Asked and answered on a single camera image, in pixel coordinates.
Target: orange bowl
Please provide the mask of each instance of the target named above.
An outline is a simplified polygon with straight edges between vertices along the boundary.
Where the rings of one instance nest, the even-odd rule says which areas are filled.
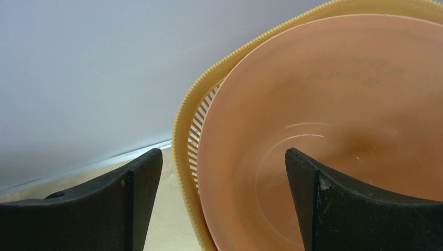
[[[331,140],[340,125],[442,91],[442,66],[443,26],[391,15],[316,20],[249,53],[220,86],[199,142],[200,199],[217,248],[304,249],[284,165],[291,147],[383,189],[443,200],[438,165],[397,175],[359,155],[323,158],[340,147]]]

